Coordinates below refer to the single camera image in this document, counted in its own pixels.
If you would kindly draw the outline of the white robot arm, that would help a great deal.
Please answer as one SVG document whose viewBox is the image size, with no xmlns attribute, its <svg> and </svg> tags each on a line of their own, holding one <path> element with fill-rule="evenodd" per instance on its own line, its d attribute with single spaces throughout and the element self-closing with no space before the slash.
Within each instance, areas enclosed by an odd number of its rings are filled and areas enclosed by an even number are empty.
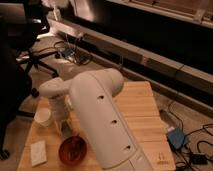
<svg viewBox="0 0 213 171">
<path fill-rule="evenodd" d="M 122 74 L 108 68 L 82 72 L 66 81 L 57 77 L 41 84 L 39 91 L 59 121 L 68 115 L 64 99 L 71 100 L 102 170 L 154 171 L 113 100 L 123 86 Z"/>
</svg>

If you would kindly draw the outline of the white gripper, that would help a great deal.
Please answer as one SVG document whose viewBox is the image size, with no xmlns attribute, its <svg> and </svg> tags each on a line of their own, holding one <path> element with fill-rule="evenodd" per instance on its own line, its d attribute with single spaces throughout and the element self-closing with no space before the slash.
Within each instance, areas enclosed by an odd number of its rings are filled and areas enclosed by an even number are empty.
<svg viewBox="0 0 213 171">
<path fill-rule="evenodd" d="M 55 120 L 55 127 L 59 135 L 62 135 L 61 122 L 67 120 L 71 132 L 73 132 L 72 120 L 69 118 L 69 108 L 64 96 L 57 96 L 49 99 L 50 109 Z"/>
</svg>

